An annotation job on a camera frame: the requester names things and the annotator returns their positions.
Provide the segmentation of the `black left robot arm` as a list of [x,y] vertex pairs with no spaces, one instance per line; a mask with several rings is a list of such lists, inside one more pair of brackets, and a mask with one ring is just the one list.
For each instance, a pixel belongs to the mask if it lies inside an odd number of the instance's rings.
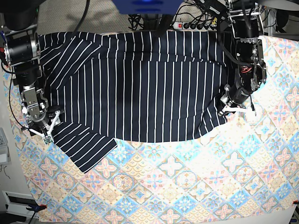
[[[235,48],[228,50],[223,42],[221,23],[229,23]],[[260,36],[264,35],[259,5],[254,0],[227,0],[226,8],[217,16],[217,41],[224,54],[236,65],[234,84],[224,86],[220,98],[219,116],[234,112],[254,112],[254,106],[246,109],[243,103],[251,98],[267,79],[266,64]]]

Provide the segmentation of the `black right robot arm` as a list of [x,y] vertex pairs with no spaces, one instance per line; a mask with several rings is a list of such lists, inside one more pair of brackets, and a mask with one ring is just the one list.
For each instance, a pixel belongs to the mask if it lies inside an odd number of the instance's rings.
[[44,96],[46,75],[42,69],[41,45],[37,22],[41,0],[4,0],[0,3],[0,33],[4,46],[0,49],[2,67],[13,75],[19,87],[21,111],[26,118],[22,130],[38,135],[45,144],[54,141],[52,131],[60,123],[62,110],[49,106]]

